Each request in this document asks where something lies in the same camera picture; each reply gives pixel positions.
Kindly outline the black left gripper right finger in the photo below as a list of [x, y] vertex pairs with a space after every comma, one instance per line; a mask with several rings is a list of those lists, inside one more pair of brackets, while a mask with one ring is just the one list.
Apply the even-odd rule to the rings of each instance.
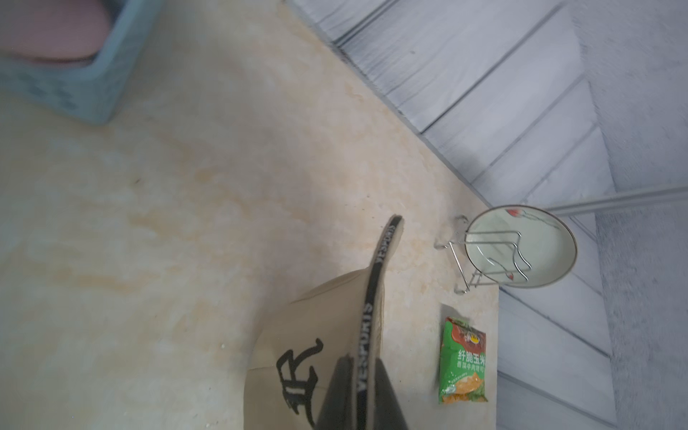
[[372, 384], [372, 430], [408, 430], [392, 381], [381, 358], [376, 358]]

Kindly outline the beige baseball cap black logo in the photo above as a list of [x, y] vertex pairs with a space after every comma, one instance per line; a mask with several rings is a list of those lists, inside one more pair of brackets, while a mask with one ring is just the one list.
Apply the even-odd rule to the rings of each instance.
[[367, 267], [346, 273], [268, 317], [245, 378], [246, 429], [315, 429], [336, 362], [355, 360], [356, 429], [372, 428], [374, 362], [380, 356], [384, 277], [404, 220], [393, 215]]

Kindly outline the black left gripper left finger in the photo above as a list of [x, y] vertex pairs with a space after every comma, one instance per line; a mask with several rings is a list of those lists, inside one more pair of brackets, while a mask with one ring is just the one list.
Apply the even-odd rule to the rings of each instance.
[[354, 430], [357, 428], [357, 381], [354, 358], [337, 360], [315, 430]]

